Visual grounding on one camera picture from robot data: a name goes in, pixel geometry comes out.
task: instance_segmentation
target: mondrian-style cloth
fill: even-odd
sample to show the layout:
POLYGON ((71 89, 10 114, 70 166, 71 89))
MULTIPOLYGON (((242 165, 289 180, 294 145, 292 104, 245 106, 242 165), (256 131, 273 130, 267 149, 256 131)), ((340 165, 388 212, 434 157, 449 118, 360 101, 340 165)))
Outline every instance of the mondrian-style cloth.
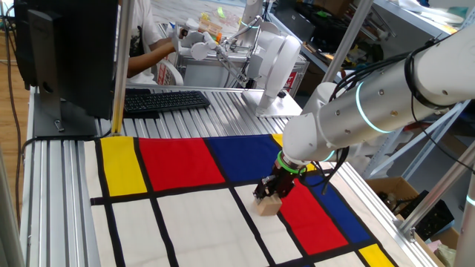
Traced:
POLYGON ((101 265, 403 266, 333 185, 296 180, 259 216, 252 192, 280 149, 281 135, 86 142, 101 265))

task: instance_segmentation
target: white shirt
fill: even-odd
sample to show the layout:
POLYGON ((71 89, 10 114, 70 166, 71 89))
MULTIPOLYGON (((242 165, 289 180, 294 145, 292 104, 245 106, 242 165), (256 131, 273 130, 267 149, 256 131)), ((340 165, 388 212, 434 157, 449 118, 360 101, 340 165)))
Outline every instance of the white shirt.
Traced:
MULTIPOLYGON (((118 19, 120 19, 120 6, 118 8, 118 19)), ((150 0, 135 0, 134 15, 132 17, 132 30, 131 30, 131 48, 129 56, 141 56, 144 53, 150 52, 149 45, 152 45, 161 39, 158 26, 154 21, 154 17, 151 12, 150 0)), ((116 31, 116 47, 119 41, 119 23, 117 22, 116 31)), ((143 72, 127 79, 127 83, 139 83, 139 84, 156 84, 154 81, 154 74, 151 73, 151 69, 144 70, 143 72)))

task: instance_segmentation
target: red rectangle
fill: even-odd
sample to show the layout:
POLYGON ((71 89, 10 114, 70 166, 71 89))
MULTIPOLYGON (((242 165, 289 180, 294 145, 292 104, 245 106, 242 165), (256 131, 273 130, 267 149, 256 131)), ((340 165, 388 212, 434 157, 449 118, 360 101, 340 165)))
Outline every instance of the red rectangle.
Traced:
POLYGON ((298 180, 282 199, 281 213, 309 255, 348 244, 309 189, 298 180))
POLYGON ((224 182, 200 138, 139 139, 140 153, 154 191, 224 182))

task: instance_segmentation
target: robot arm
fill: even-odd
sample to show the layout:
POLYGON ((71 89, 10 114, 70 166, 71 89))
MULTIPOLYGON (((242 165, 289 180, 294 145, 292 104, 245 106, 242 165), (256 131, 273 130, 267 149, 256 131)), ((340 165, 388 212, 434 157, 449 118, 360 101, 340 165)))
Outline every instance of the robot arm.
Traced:
POLYGON ((423 119, 438 107, 474 98, 474 51, 475 26, 471 26, 420 50, 413 66, 401 60, 378 69, 331 102, 328 91, 336 85, 319 85, 318 97, 304 109, 309 113, 287 123, 272 175, 262 179, 254 192, 256 203, 274 194, 285 197, 298 171, 312 161, 334 160, 337 149, 408 125, 414 122, 413 115, 423 119), (410 76, 408 67, 413 69, 410 76))
POLYGON ((261 116, 275 101, 278 93, 282 90, 292 72, 293 66, 300 53, 301 44, 293 36, 283 37, 275 25, 269 22, 262 22, 260 34, 255 44, 261 48, 258 53, 252 53, 249 57, 249 69, 244 73, 228 57, 226 46, 230 42, 235 42, 237 36, 242 35, 259 22, 262 18, 255 17, 249 25, 242 28, 235 35, 224 39, 217 44, 209 33, 197 31, 197 23, 189 20, 186 26, 178 30, 174 29, 172 41, 175 50, 185 56, 192 56, 196 60, 205 59, 208 52, 213 50, 217 60, 228 70, 237 80, 242 88, 247 88, 250 79, 255 79, 258 84, 265 89, 261 100, 256 107, 256 116, 261 116))

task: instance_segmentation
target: keyboard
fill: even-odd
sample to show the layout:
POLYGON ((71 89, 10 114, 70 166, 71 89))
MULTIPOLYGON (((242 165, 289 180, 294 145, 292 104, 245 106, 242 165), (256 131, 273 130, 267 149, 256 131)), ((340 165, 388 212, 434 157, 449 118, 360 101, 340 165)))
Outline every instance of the keyboard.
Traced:
POLYGON ((147 111, 176 111, 187 108, 205 108, 209 100, 198 91, 172 93, 128 94, 124 110, 127 113, 147 111))

